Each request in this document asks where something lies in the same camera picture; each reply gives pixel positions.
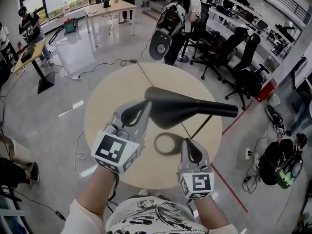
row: gray concrete floor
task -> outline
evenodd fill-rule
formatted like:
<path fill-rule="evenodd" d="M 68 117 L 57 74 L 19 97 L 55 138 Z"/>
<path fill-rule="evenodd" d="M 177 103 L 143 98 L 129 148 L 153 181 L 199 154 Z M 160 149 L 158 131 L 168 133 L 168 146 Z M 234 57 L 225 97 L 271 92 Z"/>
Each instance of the gray concrete floor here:
<path fill-rule="evenodd" d="M 136 35 L 131 36 L 130 25 L 118 25 L 117 19 L 113 19 L 109 35 L 110 20 L 97 18 L 95 25 L 99 46 L 95 48 L 91 35 L 87 33 L 85 20 L 80 20 L 77 33 L 67 36 L 60 33 L 49 46 L 51 51 L 55 51 L 54 63 L 65 67 L 43 68 L 46 74 L 51 70 L 57 72 L 54 87 L 38 95 L 39 77 L 31 65 L 26 67 L 25 73 L 10 76 L 1 89 L 1 95 L 8 95 L 5 100 L 3 130 L 32 150 L 34 160 L 39 164 L 41 176 L 40 183 L 32 187 L 19 185 L 17 191 L 60 211 L 67 217 L 69 205 L 85 185 L 85 181 L 74 171 L 74 150 L 76 138 L 83 130 L 85 105 L 99 82 L 122 67 L 119 62 L 114 65 L 101 65 L 93 73 L 83 75 L 81 81 L 71 80 L 65 76 L 72 77 L 83 71 L 90 71 L 100 63 L 111 63 L 116 59 L 138 59 L 151 38 L 155 23 L 155 20 L 145 15 L 136 18 Z M 143 53 L 140 62 L 153 62 L 148 49 Z M 190 66 L 188 63 L 177 62 L 176 66 L 199 80 L 204 69 L 200 64 Z M 206 79 L 201 82 L 210 90 L 216 101 L 235 104 L 241 108 L 238 95 L 232 96 L 228 101 L 224 99 L 231 89 L 219 82 L 213 72 L 208 71 Z M 82 106 L 60 116 L 81 100 L 84 102 Z M 287 106 L 279 107 L 283 108 L 286 114 L 290 114 Z M 233 121 L 232 118 L 223 118 L 223 130 Z M 248 146 L 251 150 L 254 149 L 256 140 L 266 135 L 267 126 L 268 117 L 264 111 L 264 103 L 253 101 L 242 117 L 223 135 L 219 152 L 213 161 L 220 173 L 215 179 L 215 200 L 237 227 L 238 233 L 290 234 L 304 201 L 311 175 L 308 170 L 303 170 L 296 183 L 287 190 L 282 190 L 279 186 L 266 186 L 263 183 L 258 183 L 252 195 L 242 189 L 246 170 L 252 162 L 245 160 L 245 150 Z M 265 147 L 276 136 L 270 123 L 268 128 L 268 137 L 258 143 L 256 151 L 259 153 L 263 153 Z M 84 135 L 78 140 L 78 152 L 89 153 Z M 76 158 L 76 162 L 79 173 L 95 164 L 90 155 L 85 160 Z M 121 183 L 116 203 L 137 194 L 139 190 L 140 188 Z M 179 187 L 162 192 L 176 202 L 186 203 Z M 20 206 L 26 212 L 26 220 L 35 234 L 55 234 L 62 230 L 64 222 L 53 212 L 22 199 Z"/>

